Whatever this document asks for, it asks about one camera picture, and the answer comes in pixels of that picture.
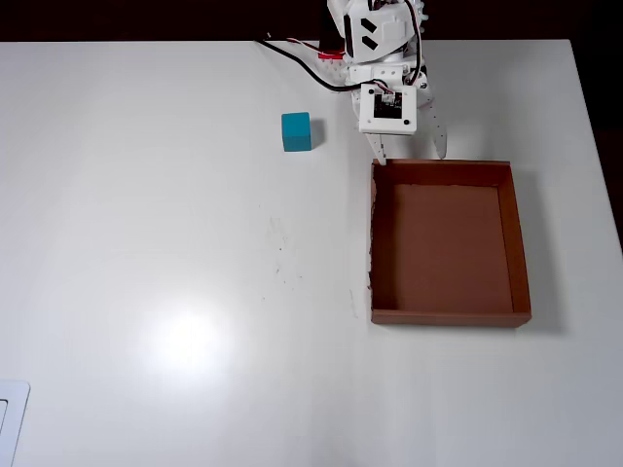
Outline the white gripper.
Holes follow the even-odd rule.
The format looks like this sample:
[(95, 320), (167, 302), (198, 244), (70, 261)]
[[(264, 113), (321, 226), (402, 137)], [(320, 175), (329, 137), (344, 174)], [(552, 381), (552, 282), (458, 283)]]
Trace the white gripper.
[[(359, 63), (347, 67), (347, 92), (359, 90), (363, 84), (372, 82), (381, 82), (391, 90), (398, 90), (401, 86), (413, 87), (418, 92), (418, 111), (423, 119), (424, 129), (432, 140), (437, 157), (440, 160), (445, 159), (448, 133), (423, 66), (416, 61), (398, 61)], [(386, 165), (382, 135), (366, 133), (365, 136), (376, 161), (380, 165)]]

